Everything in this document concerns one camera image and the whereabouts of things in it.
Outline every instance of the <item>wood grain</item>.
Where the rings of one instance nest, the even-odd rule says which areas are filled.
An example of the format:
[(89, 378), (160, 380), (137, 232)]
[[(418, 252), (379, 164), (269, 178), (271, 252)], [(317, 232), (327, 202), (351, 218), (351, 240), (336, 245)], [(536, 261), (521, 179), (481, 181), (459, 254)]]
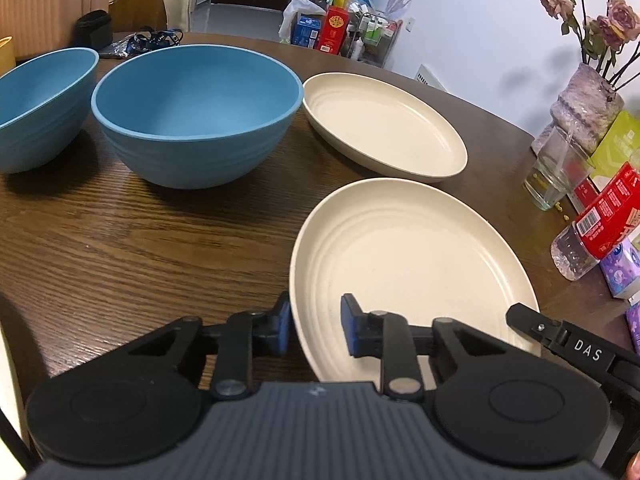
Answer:
[[(373, 76), (430, 104), (469, 155), (466, 170), (438, 187), (507, 240), (543, 313), (630, 347), (625, 303), (611, 298), (600, 270), (571, 283), (551, 261), (549, 245), (566, 224), (558, 211), (537, 209), (522, 189), (534, 160), (523, 131), (449, 94), (322, 52), (204, 34), (188, 34), (186, 42), (252, 48), (302, 80), (321, 72)], [(101, 61), (100, 76), (116, 64)], [(208, 190), (164, 189), (132, 174), (89, 117), (54, 161), (0, 181), (0, 320), (23, 396), (46, 375), (177, 317), (214, 323), (269, 308), (287, 288), (291, 250), (308, 213), (333, 190), (371, 176), (323, 142), (298, 111), (280, 145), (247, 176)], [(313, 377), (297, 344), (286, 359), (261, 360), (256, 375)]]

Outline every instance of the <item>blue box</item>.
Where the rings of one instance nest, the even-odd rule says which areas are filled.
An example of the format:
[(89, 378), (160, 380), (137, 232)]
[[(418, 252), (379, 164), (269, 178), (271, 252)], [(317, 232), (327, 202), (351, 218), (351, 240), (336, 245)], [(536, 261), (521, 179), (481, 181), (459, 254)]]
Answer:
[(322, 20), (311, 16), (300, 16), (291, 35), (291, 44), (305, 48), (315, 47), (321, 27)]
[(600, 268), (614, 298), (628, 300), (640, 292), (640, 255), (628, 238), (600, 261)]

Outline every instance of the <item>red label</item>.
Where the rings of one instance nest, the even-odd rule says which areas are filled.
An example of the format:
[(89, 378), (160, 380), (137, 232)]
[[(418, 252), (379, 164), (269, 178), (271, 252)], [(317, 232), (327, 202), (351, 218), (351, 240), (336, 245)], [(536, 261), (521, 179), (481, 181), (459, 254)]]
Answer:
[(578, 187), (574, 189), (574, 193), (584, 207), (590, 205), (598, 197), (598, 190), (589, 177), (578, 184)]
[(602, 193), (578, 215), (575, 225), (584, 246), (601, 260), (638, 224), (640, 176), (625, 162)]

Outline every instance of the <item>glass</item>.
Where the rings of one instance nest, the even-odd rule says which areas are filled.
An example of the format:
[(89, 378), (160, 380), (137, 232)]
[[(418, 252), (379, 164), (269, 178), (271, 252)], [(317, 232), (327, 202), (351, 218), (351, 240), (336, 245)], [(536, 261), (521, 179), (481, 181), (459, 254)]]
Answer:
[(580, 241), (575, 222), (571, 222), (553, 241), (551, 257), (560, 274), (572, 282), (579, 280), (599, 262)]
[(547, 211), (593, 171), (587, 152), (555, 126), (529, 171), (524, 187), (536, 205)]

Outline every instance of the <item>barcode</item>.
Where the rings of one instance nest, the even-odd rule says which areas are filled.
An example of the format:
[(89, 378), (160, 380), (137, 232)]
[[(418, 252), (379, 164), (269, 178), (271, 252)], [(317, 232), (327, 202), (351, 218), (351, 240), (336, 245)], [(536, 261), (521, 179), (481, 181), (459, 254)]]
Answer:
[(585, 216), (582, 220), (580, 220), (576, 227), (578, 228), (578, 232), (580, 236), (584, 236), (587, 234), (594, 226), (600, 221), (600, 215), (596, 208), (592, 208), (591, 211)]

